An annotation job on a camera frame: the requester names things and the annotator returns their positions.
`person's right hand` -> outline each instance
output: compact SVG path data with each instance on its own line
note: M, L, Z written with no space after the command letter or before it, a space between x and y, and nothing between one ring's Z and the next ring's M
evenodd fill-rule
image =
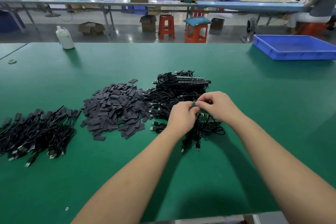
M223 92L207 92L199 97L196 106L206 110L216 120L228 125L243 116L243 113Z

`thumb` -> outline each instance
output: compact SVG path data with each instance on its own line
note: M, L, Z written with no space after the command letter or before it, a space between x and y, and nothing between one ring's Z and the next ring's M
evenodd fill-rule
M198 106L199 108L202 108L204 110L206 110L207 112L210 113L210 110L211 110L211 105L208 104L207 102L204 102L204 101L197 101L195 103L196 106Z
M195 116L196 113L198 113L199 111L200 111L200 108L197 107L197 106L195 106L195 107L193 107L193 108L191 108L191 109L189 110L189 112L192 113L194 116Z

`stool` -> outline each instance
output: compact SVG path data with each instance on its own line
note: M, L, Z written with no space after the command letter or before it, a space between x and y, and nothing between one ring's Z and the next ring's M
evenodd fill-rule
M165 34L173 35L173 38L175 39L174 17L170 14L160 15L158 33L160 39L163 39Z
M194 15L193 15L193 17L197 17L197 16L204 17L204 13L202 11L204 11L204 9L197 9L197 8L195 8L194 9Z
M322 31L327 28L326 23L306 23L303 22L299 29L296 31L296 35L320 35Z
M208 35L208 24L200 24L194 27L194 32L192 35L189 35L189 28L190 25L188 25L187 33L185 35L185 43L206 43L207 42L207 35ZM205 28L205 36L200 35L200 31L202 28Z

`person's left hand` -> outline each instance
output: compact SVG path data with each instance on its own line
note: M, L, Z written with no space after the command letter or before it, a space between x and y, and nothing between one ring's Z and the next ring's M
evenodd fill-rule
M191 101L179 102L174 105L171 109L166 129L178 133L179 137L189 132L193 128L195 118L200 110L197 106L191 108L192 105Z

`blue cushion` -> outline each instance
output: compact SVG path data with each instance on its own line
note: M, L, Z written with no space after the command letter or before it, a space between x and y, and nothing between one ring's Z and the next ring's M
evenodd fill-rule
M200 24L211 24L211 21L208 18L198 16L193 18L188 18L183 20L185 23L189 24L192 27L195 27Z

